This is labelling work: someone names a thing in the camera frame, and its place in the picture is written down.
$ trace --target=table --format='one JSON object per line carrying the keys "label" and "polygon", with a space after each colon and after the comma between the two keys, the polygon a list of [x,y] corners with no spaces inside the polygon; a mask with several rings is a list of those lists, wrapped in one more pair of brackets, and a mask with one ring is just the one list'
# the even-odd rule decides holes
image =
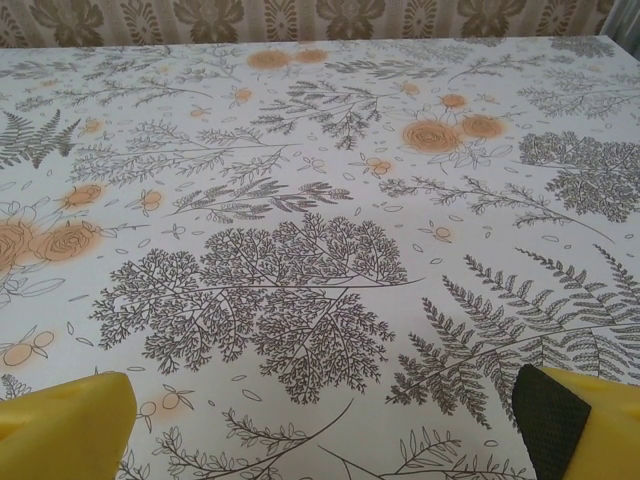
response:
{"label": "table", "polygon": [[123,371],[122,479],[532,479],[524,363],[640,380],[604,37],[0,51],[0,395]]}

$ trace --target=small leaf print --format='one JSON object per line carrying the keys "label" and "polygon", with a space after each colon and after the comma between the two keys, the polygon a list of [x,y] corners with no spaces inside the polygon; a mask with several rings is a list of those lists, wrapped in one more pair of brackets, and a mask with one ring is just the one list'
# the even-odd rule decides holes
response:
{"label": "small leaf print", "polygon": [[43,295],[45,293],[51,292],[52,290],[55,290],[64,282],[64,278],[51,278],[49,280],[43,280],[41,282],[34,283],[33,285],[30,285],[27,288],[23,289],[21,292],[15,292],[15,294],[25,298],[37,297],[38,295]]}
{"label": "small leaf print", "polygon": [[246,388],[242,390],[242,395],[247,397],[249,400],[253,400],[254,402],[261,402],[262,399],[251,390],[247,390]]}
{"label": "small leaf print", "polygon": [[80,343],[84,343],[85,345],[88,345],[88,346],[90,346],[90,347],[93,347],[93,346],[94,346],[94,345],[93,345],[93,343],[91,343],[91,340],[88,340],[88,339],[86,339],[86,338],[84,338],[84,337],[76,337],[76,340],[77,340],[78,342],[80,342]]}

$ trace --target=floral tablecloth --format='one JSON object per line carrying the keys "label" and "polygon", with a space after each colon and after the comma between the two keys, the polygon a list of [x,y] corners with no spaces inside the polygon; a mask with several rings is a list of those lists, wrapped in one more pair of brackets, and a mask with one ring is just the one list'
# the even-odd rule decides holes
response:
{"label": "floral tablecloth", "polygon": [[0,78],[0,396],[126,372],[119,478],[532,479],[520,365],[640,380],[640,70],[607,38]]}

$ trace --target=wallpaper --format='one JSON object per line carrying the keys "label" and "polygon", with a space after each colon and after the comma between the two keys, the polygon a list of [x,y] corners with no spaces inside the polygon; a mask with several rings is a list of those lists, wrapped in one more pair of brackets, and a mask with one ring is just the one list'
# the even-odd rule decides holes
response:
{"label": "wallpaper", "polygon": [[605,37],[0,65],[0,397],[127,373],[120,479],[534,479],[521,365],[640,382],[640,69]]}
{"label": "wallpaper", "polygon": [[613,0],[4,0],[0,47],[594,35]]}

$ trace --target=botanical pattern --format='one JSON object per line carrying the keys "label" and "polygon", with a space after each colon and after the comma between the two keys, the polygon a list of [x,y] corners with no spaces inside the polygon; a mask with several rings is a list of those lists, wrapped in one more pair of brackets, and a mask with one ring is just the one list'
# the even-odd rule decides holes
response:
{"label": "botanical pattern", "polygon": [[53,37],[61,47],[97,47],[103,44],[96,30],[104,24],[102,10],[90,0],[55,2],[34,0],[29,7],[40,25],[54,29]]}
{"label": "botanical pattern", "polygon": [[173,3],[176,18],[192,25],[195,43],[231,43],[238,40],[234,24],[244,17],[240,0],[178,0]]}
{"label": "botanical pattern", "polygon": [[[92,0],[140,45],[0,51],[0,400],[125,372],[122,480],[533,480],[523,364],[640,383],[637,65],[604,37],[151,45],[472,18],[249,1]],[[547,4],[574,2],[465,3],[510,34]]]}
{"label": "botanical pattern", "polygon": [[318,0],[316,3],[318,16],[330,22],[329,40],[371,38],[371,21],[380,18],[385,8],[385,0]]}
{"label": "botanical pattern", "polygon": [[577,7],[577,0],[547,0],[536,28],[536,35],[564,35]]}
{"label": "botanical pattern", "polygon": [[458,14],[468,18],[463,37],[502,37],[509,29],[509,18],[524,8],[526,0],[458,0]]}

